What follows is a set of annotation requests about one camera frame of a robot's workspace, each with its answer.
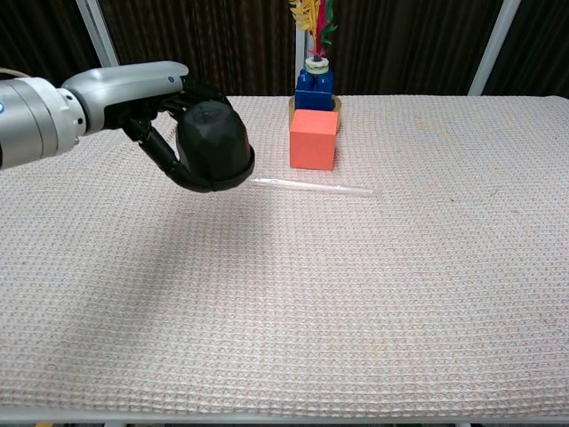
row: blue toy block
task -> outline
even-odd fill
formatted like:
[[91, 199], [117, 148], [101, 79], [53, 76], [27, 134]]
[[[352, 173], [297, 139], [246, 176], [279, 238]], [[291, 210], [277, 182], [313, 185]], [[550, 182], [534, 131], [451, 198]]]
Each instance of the blue toy block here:
[[332, 111], [333, 73], [313, 76], [302, 69], [294, 91], [296, 109], [317, 109]]

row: textured tablecloth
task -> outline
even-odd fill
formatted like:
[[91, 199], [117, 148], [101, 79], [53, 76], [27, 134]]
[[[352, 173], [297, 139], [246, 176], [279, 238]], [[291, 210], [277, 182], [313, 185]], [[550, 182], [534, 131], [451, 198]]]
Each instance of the textured tablecloth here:
[[377, 196], [195, 194], [121, 132], [1, 172], [0, 405], [569, 415], [568, 100], [342, 97], [333, 172], [232, 101], [253, 176]]

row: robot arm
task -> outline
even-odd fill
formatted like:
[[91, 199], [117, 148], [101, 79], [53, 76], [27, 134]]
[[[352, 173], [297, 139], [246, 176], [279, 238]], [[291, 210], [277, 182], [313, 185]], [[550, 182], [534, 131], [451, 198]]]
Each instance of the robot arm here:
[[[178, 159], [151, 126], [160, 111], [178, 121]], [[123, 129], [177, 184], [194, 191], [235, 187], [254, 151], [227, 98], [177, 62], [97, 68], [56, 89], [42, 78], [0, 82], [0, 168], [69, 151], [82, 135]]]

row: red cube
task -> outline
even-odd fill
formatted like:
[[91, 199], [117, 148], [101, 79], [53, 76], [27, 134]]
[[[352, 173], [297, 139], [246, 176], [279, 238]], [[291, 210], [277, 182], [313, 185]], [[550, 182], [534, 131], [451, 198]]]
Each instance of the red cube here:
[[291, 167], [334, 168], [338, 113], [297, 109], [291, 123]]

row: clear straw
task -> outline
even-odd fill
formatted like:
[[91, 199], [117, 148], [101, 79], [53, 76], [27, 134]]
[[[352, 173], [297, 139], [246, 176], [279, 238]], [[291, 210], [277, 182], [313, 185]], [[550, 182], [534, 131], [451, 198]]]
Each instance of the clear straw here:
[[355, 196], [370, 197], [373, 189], [365, 189], [363, 187], [352, 187], [340, 184], [314, 184], [311, 182], [278, 180], [275, 178], [253, 178], [251, 182], [255, 185], [265, 187], [275, 187], [278, 189], [306, 189], [310, 191], [323, 191], [326, 193], [351, 194]]

